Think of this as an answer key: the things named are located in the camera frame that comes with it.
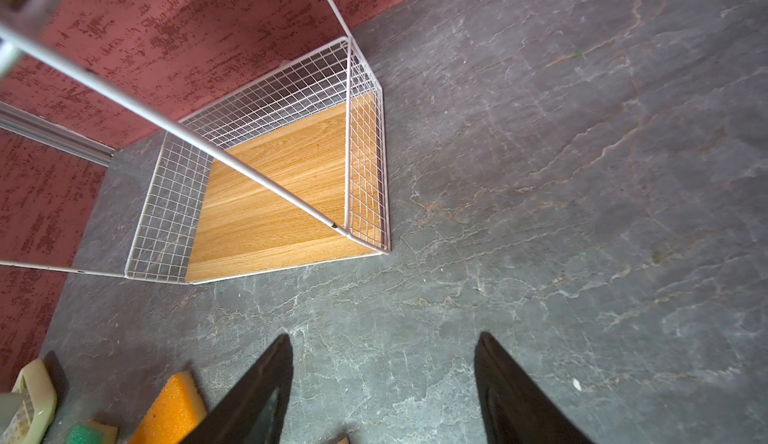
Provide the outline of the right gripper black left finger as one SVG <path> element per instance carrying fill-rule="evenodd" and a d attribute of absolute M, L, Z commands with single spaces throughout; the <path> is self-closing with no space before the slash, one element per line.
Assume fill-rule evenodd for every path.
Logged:
<path fill-rule="evenodd" d="M 290 336 L 281 334 L 183 441 L 278 444 L 293 371 Z"/>

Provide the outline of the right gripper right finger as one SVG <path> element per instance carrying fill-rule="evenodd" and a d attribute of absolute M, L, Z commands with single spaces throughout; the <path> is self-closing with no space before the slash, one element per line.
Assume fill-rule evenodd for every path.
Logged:
<path fill-rule="evenodd" d="M 488 331 L 479 335 L 474 373 L 489 443 L 589 443 Z"/>

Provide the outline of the orange sponge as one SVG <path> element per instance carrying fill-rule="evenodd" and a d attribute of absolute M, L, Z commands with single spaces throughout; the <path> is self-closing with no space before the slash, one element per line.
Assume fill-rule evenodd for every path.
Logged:
<path fill-rule="evenodd" d="M 190 371 L 172 375 L 140 422 L 130 444 L 176 444 L 208 412 Z"/>

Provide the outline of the bottom wooden shelf board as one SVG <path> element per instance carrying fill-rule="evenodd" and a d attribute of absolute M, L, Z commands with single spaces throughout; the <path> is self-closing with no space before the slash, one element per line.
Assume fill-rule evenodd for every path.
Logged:
<path fill-rule="evenodd" d="M 350 234 L 342 236 L 265 187 L 214 162 L 187 282 L 389 250 L 382 111 L 376 93 L 355 97 L 230 152 Z"/>

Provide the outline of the light green sponge left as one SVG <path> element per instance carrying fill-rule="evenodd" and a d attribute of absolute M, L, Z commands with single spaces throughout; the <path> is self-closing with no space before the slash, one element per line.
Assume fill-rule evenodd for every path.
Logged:
<path fill-rule="evenodd" d="M 118 428 L 97 421 L 87 421 L 74 425 L 66 444 L 115 444 Z"/>

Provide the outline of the beige calculator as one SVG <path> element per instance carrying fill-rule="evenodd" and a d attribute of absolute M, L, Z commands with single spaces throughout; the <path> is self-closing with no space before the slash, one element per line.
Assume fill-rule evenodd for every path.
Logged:
<path fill-rule="evenodd" d="M 1 394 L 1 442 L 41 443 L 53 421 L 57 393 L 42 359 L 24 366 Z"/>

